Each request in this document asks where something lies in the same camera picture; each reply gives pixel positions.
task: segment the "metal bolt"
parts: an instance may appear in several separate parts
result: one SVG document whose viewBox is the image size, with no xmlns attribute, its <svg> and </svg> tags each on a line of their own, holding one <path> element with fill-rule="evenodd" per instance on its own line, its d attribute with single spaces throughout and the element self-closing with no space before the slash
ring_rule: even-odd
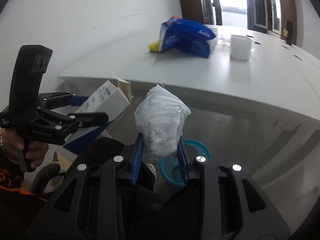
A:
<svg viewBox="0 0 320 240">
<path fill-rule="evenodd" d="M 122 162 L 123 161 L 123 157 L 118 155 L 116 157 L 113 158 L 113 160 L 116 162 L 116 163 L 119 163 L 119 162 Z"/>
<path fill-rule="evenodd" d="M 85 164 L 78 165 L 78 171 L 84 171 L 86 168 L 87 168 L 87 165 L 85 165 Z"/>
<path fill-rule="evenodd" d="M 235 171 L 241 171 L 242 167 L 239 164 L 232 165 L 233 170 Z"/>
<path fill-rule="evenodd" d="M 205 157 L 199 155 L 199 156 L 196 157 L 196 160 L 197 160 L 198 162 L 200 162 L 200 163 L 204 163 L 204 162 L 205 162 Z"/>
</svg>

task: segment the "blue plastic basket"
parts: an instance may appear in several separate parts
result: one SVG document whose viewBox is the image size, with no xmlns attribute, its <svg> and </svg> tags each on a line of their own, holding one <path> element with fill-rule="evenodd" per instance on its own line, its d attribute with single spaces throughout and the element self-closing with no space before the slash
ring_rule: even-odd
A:
<svg viewBox="0 0 320 240">
<path fill-rule="evenodd" d="M 196 140 L 185 139 L 185 144 L 194 146 L 199 155 L 202 155 L 208 159 L 211 159 L 211 154 L 208 148 Z M 159 170 L 164 177 L 164 179 L 171 185 L 184 187 L 184 181 L 181 178 L 180 168 L 178 164 L 178 159 L 174 156 L 166 157 L 159 163 Z"/>
</svg>

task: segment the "blue snack bag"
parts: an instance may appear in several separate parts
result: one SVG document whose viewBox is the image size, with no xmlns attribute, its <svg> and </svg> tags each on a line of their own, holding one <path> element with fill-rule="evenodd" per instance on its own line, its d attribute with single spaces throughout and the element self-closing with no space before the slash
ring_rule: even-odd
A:
<svg viewBox="0 0 320 240">
<path fill-rule="evenodd" d="M 173 17 L 161 25 L 159 50 L 175 48 L 208 58 L 211 53 L 210 42 L 215 37 L 214 33 L 201 23 Z"/>
</svg>

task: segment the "wooden door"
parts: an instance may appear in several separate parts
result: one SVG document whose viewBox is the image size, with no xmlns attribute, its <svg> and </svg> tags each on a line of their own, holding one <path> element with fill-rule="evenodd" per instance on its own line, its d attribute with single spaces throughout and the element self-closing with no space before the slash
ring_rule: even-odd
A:
<svg viewBox="0 0 320 240">
<path fill-rule="evenodd" d="M 292 44 L 297 43 L 297 10 L 295 0 L 280 0 L 281 4 L 281 39 L 285 40 L 284 27 L 285 20 L 290 19 L 293 22 Z"/>
<path fill-rule="evenodd" d="M 180 0 L 182 17 L 205 24 L 201 0 Z"/>
</svg>

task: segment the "bracelet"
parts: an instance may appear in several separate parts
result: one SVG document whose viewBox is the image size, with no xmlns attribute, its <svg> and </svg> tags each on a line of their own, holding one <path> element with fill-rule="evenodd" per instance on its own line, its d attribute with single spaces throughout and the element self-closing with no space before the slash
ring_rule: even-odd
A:
<svg viewBox="0 0 320 240">
<path fill-rule="evenodd" d="M 1 146 L 1 149 L 2 149 L 2 152 L 4 153 L 4 155 L 11 161 L 13 162 L 18 162 L 19 159 L 15 156 L 13 156 L 6 147 L 4 147 L 3 145 L 3 141 L 2 141 L 2 137 L 0 136 L 0 146 Z"/>
</svg>

